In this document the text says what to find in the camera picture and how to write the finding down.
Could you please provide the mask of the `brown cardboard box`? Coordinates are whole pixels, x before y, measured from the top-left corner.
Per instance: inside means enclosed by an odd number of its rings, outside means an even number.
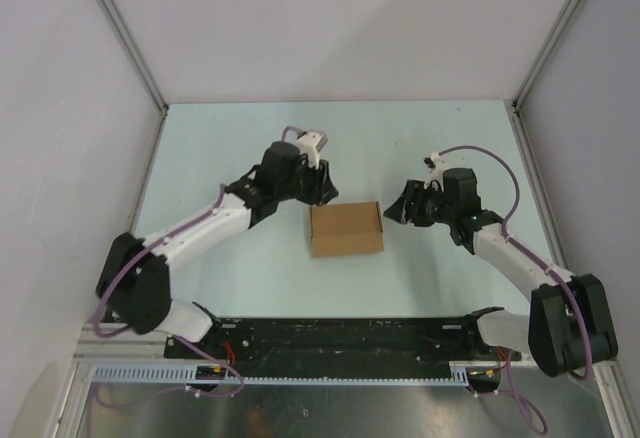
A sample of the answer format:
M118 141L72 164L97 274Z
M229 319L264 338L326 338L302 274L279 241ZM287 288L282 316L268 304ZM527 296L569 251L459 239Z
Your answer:
M384 231L377 201L311 207L310 237L314 258L384 251Z

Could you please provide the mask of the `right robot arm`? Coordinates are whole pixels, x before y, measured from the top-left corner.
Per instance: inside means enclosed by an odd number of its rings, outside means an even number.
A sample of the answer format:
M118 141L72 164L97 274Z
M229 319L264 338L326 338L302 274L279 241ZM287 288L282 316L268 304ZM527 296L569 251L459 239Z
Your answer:
M477 325L461 334L463 351L484 359L497 346L529 354L555 377L613 359L619 347L603 283L547 264L503 230L504 220L484 208L469 168L451 168L428 182L408 180L383 213L398 224L448 226L455 245L493 266L527 299L529 312L502 308L476 312Z

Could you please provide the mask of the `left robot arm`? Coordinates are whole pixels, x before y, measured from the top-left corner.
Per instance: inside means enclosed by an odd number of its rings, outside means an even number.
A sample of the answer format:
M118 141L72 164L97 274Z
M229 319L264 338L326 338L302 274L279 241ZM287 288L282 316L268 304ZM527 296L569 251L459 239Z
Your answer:
M222 241L255 227L285 201L323 206L338 191L329 163L321 156L326 136L301 131L293 142L273 142L235 182L221 187L216 201L194 216L146 237L130 232L111 244L96 286L94 321L106 309L138 335L159 331L186 340L197 356L214 355L221 345L216 317L204 306L173 297L171 275Z

